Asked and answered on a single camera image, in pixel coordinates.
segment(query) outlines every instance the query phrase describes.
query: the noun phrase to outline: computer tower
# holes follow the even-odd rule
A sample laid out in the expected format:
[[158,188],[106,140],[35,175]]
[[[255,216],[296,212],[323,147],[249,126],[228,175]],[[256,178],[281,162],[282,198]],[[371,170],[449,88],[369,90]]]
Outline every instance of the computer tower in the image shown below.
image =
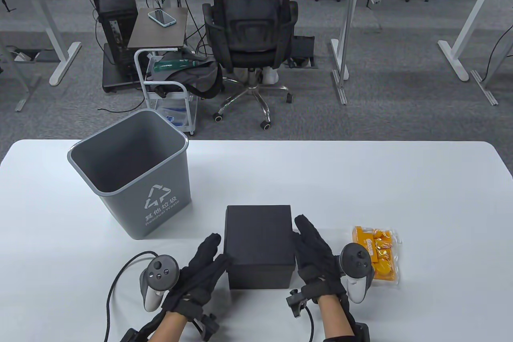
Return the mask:
[[135,50],[127,48],[137,19],[135,0],[99,0],[98,3],[98,20],[103,27],[114,64],[123,74],[135,74]]

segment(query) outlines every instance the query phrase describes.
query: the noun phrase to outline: chair backrest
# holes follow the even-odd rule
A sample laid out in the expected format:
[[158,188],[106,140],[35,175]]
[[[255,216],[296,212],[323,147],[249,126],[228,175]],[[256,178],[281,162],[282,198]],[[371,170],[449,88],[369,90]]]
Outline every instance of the chair backrest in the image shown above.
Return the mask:
[[213,18],[225,29],[230,51],[269,51],[290,21],[290,0],[214,0]]

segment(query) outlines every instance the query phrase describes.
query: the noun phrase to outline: caster wheel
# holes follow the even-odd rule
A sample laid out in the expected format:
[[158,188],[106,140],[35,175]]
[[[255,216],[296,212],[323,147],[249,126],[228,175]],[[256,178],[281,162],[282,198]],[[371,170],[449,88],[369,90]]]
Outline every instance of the caster wheel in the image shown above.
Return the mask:
[[264,120],[262,123],[260,123],[260,128],[262,128],[264,131],[267,131],[271,128],[271,122]]

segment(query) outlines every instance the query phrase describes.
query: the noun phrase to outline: black glove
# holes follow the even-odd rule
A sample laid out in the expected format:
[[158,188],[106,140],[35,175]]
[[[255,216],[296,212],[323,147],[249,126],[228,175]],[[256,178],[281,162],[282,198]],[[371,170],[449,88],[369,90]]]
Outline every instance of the black glove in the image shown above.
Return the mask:
[[319,296],[336,295],[351,328],[356,331],[356,322],[349,312],[347,293],[340,280],[338,258],[306,216],[297,216],[294,221],[300,231],[300,234],[293,233],[297,273],[306,283],[301,287],[301,293],[315,303]]
[[184,315],[189,321],[202,320],[203,306],[209,302],[219,278],[230,264],[229,258],[218,253],[219,234],[210,234],[198,247],[189,266],[180,270],[176,285],[162,303],[162,309]]

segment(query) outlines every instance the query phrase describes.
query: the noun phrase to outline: gray trash bin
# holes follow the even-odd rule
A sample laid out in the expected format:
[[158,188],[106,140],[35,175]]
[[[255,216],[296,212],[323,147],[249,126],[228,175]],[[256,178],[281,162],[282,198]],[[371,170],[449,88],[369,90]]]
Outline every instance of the gray trash bin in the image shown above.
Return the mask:
[[191,201],[187,137],[142,109],[75,144],[68,160],[134,239]]

